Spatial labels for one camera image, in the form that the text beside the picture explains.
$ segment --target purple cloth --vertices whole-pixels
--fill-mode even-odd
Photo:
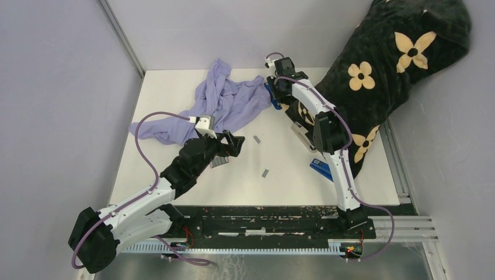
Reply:
[[[215,132],[230,130],[235,132],[255,119],[263,110],[270,107],[270,94],[263,85],[263,77],[252,81],[236,83],[227,78],[231,67],[216,60],[206,80],[196,88],[196,103],[190,110],[180,112],[181,116],[199,117],[202,114],[215,117]],[[129,126],[133,135],[137,122]],[[184,145],[190,138],[197,138],[194,124],[174,117],[144,122],[139,131],[139,139],[155,137],[165,145]]]

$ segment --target black floral blanket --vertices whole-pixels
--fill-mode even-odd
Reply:
[[[374,0],[344,50],[315,87],[347,110],[353,176],[379,126],[409,98],[411,86],[468,53],[471,21],[462,0]],[[297,100],[285,113],[312,133]]]

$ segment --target cable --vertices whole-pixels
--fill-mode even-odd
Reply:
[[[312,87],[306,85],[305,83],[302,83],[298,80],[295,80],[295,79],[292,79],[292,78],[289,78],[289,77],[284,77],[284,76],[279,76],[275,79],[275,81],[273,82],[274,84],[276,84],[280,79],[283,79],[283,80],[288,80],[290,82],[293,82],[293,83],[297,83],[298,85],[301,85],[303,86],[304,88],[308,89],[311,93],[313,93],[316,98],[318,98],[318,100],[320,100],[321,103],[323,103],[325,105],[325,108],[327,108],[328,110],[330,110],[338,119],[339,121],[342,123],[342,125],[344,126],[344,128],[346,129],[347,131],[347,134],[349,135],[349,142],[347,144],[345,144],[341,150],[340,150],[340,160],[342,161],[342,165],[345,166],[346,165],[346,160],[344,158],[344,150],[346,150],[352,143],[353,143],[353,137],[352,137],[352,132],[351,132],[351,129],[349,128],[349,126],[347,125],[346,121],[344,121],[344,118],[342,118],[342,116],[333,108],[331,108],[330,106],[327,105],[327,101],[324,100],[319,94],[318,92],[316,92]],[[348,186],[351,186],[351,177],[349,175],[349,173],[347,172],[347,168],[344,168],[344,172],[346,174],[346,180],[347,180],[347,185]],[[357,195],[354,193],[354,191],[352,189],[348,189],[350,192],[351,192],[351,195],[354,197],[354,199],[356,201],[358,201],[360,204],[366,206],[366,207],[370,207],[370,208],[374,208],[374,209],[379,209],[379,210],[382,210],[384,212],[386,212],[389,216],[390,216],[390,219],[391,219],[391,222],[392,222],[392,230],[390,232],[390,237],[388,239],[388,241],[385,243],[385,245],[383,246],[383,248],[381,248],[379,251],[377,251],[376,253],[374,254],[371,254],[371,255],[368,255],[366,257],[363,257],[363,258],[360,258],[359,260],[357,261],[362,261],[362,260],[367,260],[369,258],[373,258],[373,257],[377,257],[379,255],[381,255],[384,250],[390,245],[390,243],[392,242],[392,238],[393,238],[393,234],[395,233],[395,219],[393,218],[393,215],[392,213],[386,209],[385,207],[381,207],[379,205],[371,205],[371,204],[368,204],[362,200],[360,200]]]
[[[168,115],[168,116],[172,116],[172,117],[176,117],[176,118],[180,118],[182,120],[186,120],[188,121],[189,118],[188,117],[183,117],[183,116],[180,116],[180,115],[177,115],[177,114],[173,114],[173,113],[168,113],[168,112],[154,112],[154,113],[151,113],[151,114],[148,114],[146,115],[144,118],[142,118],[142,120],[138,123],[138,125],[136,126],[136,132],[135,132],[135,135],[134,135],[134,142],[136,143],[136,148],[139,152],[139,154],[141,155],[141,157],[144,159],[144,161],[151,167],[151,169],[153,170],[153,173],[155,174],[155,182],[153,183],[153,185],[150,186],[150,188],[145,191],[144,193],[138,195],[137,197],[129,200],[128,202],[124,203],[123,205],[120,205],[118,208],[116,208],[113,212],[114,213],[118,213],[120,212],[122,209],[128,207],[129,205],[135,203],[136,201],[140,200],[141,198],[145,197],[147,194],[148,194],[148,191],[152,191],[156,185],[158,185],[158,181],[160,180],[159,176],[158,176],[158,171],[156,171],[156,168],[155,166],[149,161],[149,159],[144,155],[144,153],[142,152],[141,150],[141,147],[139,145],[139,141],[138,141],[138,131],[139,131],[139,128],[141,127],[141,124],[144,123],[145,120],[147,120],[148,118],[152,117],[152,116],[155,116],[155,115]],[[74,253],[72,254],[72,259],[71,259],[71,264],[72,264],[72,267],[75,268],[76,270],[79,270],[81,268],[84,268],[84,265],[78,265],[76,264],[76,258],[77,258],[77,255],[79,253],[79,250],[81,249],[81,246],[83,245],[84,241],[86,241],[86,239],[88,238],[88,236],[99,226],[101,225],[104,221],[108,220],[109,218],[111,217],[111,213],[107,214],[106,216],[104,216],[103,218],[101,218],[98,222],[96,222],[92,227],[89,228],[89,230],[82,236],[82,238],[80,239],[79,243],[77,244],[77,246],[75,247],[74,249]]]
[[[280,55],[282,58],[285,58],[285,56],[278,51],[269,53],[265,58],[268,59],[268,58],[270,58],[270,56],[276,55],[276,54]]]
[[[153,238],[160,240],[160,242],[162,242],[170,251],[172,251],[181,261],[185,261],[188,264],[197,265],[199,267],[205,267],[211,264],[211,261],[205,260],[203,258],[184,258],[172,246],[168,245],[168,243],[165,240],[163,240],[161,237],[153,236]]]

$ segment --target gray wall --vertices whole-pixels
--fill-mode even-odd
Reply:
[[[140,79],[96,0],[0,3],[0,279],[73,279],[79,211],[109,197]]]
[[[328,67],[371,0],[109,0],[143,67],[260,68],[272,51]]]
[[[473,20],[470,54],[417,86],[392,124],[452,276],[493,279],[495,2],[465,2]]]

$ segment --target blue object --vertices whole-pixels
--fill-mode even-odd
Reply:
[[[275,107],[275,109],[277,110],[282,110],[282,106],[280,105],[280,103],[275,99],[275,97],[273,97],[273,92],[271,92],[270,85],[268,83],[264,83],[264,87],[266,87],[266,89],[270,93],[270,100],[273,104],[273,107]]]
[[[270,95],[263,86],[264,78],[236,83],[228,78],[231,67],[220,59],[216,60],[206,76],[206,80],[196,88],[194,106],[182,111],[181,116],[199,117],[202,114],[215,117],[213,130],[232,133],[255,119],[258,114],[270,107]],[[129,126],[136,132],[137,122]],[[177,143],[184,145],[190,138],[197,138],[194,124],[178,118],[146,121],[139,130],[139,139],[154,137],[165,145]]]
[[[326,164],[325,162],[322,162],[321,160],[314,159],[309,164],[309,166],[311,168],[313,168],[314,170],[316,170],[321,175],[325,176],[328,180],[333,182],[333,177],[332,177],[332,174],[330,172],[330,167],[328,166],[328,164]]]

